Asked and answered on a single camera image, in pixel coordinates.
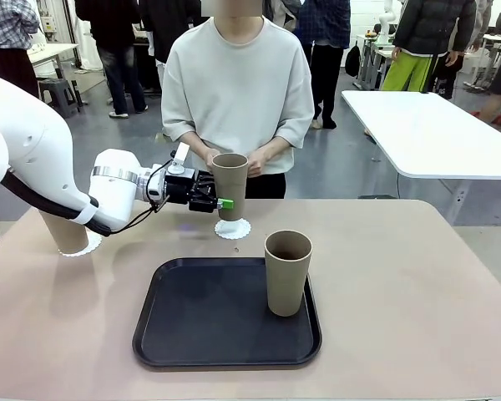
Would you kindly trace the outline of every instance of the paper cup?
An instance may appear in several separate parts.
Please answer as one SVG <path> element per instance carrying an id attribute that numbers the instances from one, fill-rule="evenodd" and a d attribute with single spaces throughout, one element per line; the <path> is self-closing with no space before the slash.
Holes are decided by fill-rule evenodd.
<path id="1" fill-rule="evenodd" d="M 213 159 L 212 173 L 217 196 L 234 201 L 234 209 L 219 210 L 219 217 L 225 221 L 238 221 L 245 209 L 248 160 L 243 155 L 225 153 Z"/>
<path id="2" fill-rule="evenodd" d="M 267 304 L 288 317 L 299 312 L 312 245 L 297 231 L 277 231 L 266 239 Z"/>
<path id="3" fill-rule="evenodd" d="M 44 211 L 39 211 L 39 213 L 41 213 L 61 253 L 72 255 L 82 251 L 88 245 L 89 240 L 84 226 L 62 217 L 49 215 Z"/>

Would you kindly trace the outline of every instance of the backpack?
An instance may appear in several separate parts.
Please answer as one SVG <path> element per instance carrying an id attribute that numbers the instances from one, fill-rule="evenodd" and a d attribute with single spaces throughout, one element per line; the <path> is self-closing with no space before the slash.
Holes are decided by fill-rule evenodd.
<path id="1" fill-rule="evenodd" d="M 358 75 L 358 70 L 360 69 L 360 48 L 358 47 L 358 42 L 353 46 L 347 57 L 345 58 L 345 72 L 356 77 Z"/>

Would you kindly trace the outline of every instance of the lime green pants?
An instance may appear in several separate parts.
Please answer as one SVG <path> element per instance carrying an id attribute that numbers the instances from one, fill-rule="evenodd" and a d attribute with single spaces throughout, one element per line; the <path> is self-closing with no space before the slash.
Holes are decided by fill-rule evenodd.
<path id="1" fill-rule="evenodd" d="M 430 63 L 430 57 L 412 56 L 401 52 L 397 60 L 392 63 L 381 90 L 403 90 L 410 78 L 408 91 L 421 92 L 427 79 Z"/>

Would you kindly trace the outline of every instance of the white paper coaster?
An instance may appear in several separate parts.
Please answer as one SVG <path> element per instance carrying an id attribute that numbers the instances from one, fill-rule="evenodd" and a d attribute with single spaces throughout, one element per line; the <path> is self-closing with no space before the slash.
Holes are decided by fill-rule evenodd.
<path id="1" fill-rule="evenodd" d="M 251 224 L 245 219 L 238 221 L 221 220 L 215 225 L 215 234 L 226 240 L 239 240 L 248 236 L 251 232 Z"/>
<path id="2" fill-rule="evenodd" d="M 97 249 L 100 245 L 100 242 L 102 242 L 102 236 L 92 231 L 87 231 L 87 239 L 88 239 L 88 244 L 82 251 L 76 253 L 63 253 L 59 251 L 59 253 L 61 253 L 63 256 L 66 257 L 77 257 L 77 256 L 87 255 L 88 253 Z"/>

